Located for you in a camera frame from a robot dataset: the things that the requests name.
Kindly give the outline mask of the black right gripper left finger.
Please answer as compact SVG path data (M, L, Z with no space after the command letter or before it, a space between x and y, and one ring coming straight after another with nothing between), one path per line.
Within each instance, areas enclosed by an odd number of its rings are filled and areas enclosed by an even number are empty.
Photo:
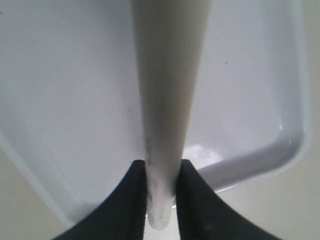
M114 191L57 240L142 240L147 210L145 162L135 160Z

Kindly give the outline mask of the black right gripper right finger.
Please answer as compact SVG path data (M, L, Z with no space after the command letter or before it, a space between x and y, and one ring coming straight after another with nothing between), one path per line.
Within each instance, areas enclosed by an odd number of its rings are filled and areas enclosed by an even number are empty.
M182 240L277 240L226 204L184 159L176 185L176 211Z

